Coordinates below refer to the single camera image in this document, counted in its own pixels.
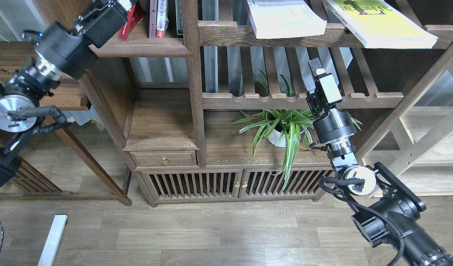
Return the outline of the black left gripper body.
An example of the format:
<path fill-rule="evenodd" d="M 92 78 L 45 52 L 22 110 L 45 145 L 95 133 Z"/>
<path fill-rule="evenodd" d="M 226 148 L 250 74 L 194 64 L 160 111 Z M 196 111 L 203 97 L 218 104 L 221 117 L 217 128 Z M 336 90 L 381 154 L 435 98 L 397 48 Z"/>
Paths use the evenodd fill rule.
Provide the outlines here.
<path fill-rule="evenodd" d="M 92 0 L 75 19 L 76 35 L 101 48 L 127 22 L 127 11 L 117 0 Z"/>

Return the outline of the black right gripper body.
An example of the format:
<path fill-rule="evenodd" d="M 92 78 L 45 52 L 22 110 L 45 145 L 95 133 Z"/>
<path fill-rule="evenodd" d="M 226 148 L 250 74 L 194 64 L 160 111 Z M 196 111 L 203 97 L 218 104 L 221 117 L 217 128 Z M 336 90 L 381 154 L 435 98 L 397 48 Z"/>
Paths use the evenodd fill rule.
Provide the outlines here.
<path fill-rule="evenodd" d="M 331 73 L 312 73 L 315 88 L 307 92 L 307 102 L 315 119 L 331 116 L 341 119 L 341 111 L 336 104 L 342 101 L 340 90 Z"/>

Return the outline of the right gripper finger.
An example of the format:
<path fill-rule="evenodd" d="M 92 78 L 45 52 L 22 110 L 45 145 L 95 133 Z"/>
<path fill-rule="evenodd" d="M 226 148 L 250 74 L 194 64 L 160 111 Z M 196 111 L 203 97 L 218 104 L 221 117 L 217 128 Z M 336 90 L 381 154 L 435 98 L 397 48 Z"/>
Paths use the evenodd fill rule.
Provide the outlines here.
<path fill-rule="evenodd" d="M 323 68 L 322 63 L 319 58 L 314 58 L 308 62 L 312 77 L 317 86 L 322 86 L 321 78 L 326 76 L 326 70 Z"/>

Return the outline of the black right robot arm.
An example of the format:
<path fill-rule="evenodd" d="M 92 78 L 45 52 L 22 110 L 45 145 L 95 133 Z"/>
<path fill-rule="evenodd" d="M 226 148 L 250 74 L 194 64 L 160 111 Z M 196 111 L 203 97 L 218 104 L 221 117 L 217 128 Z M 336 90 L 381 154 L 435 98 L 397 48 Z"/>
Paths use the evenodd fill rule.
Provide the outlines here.
<path fill-rule="evenodd" d="M 307 102 L 318 136 L 310 148 L 324 150 L 336 173 L 321 177 L 319 186 L 350 206 L 352 221 L 372 247 L 385 243 L 397 250 L 390 266 L 400 258 L 412 266 L 453 266 L 453 256 L 417 223 L 423 201 L 382 163 L 358 164 L 349 141 L 355 126 L 350 113 L 337 107 L 342 96 L 335 79 L 319 58 L 308 64 L 315 88 L 307 90 Z"/>

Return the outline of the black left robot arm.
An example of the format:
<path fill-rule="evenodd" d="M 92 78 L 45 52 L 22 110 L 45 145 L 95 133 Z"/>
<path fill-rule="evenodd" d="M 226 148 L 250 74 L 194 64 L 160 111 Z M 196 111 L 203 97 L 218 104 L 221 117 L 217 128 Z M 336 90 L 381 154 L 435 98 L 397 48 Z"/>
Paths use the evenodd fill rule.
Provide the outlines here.
<path fill-rule="evenodd" d="M 96 62 L 91 50 L 101 48 L 128 22 L 135 0 L 93 0 L 67 29 L 55 21 L 44 32 L 30 31 L 36 57 L 0 82 L 0 129 L 14 133 L 0 146 L 0 188 L 15 177 L 22 159 L 20 151 L 32 136 L 51 133 L 69 123 L 54 105 L 40 106 L 44 96 L 61 83 L 61 77 L 79 79 Z"/>

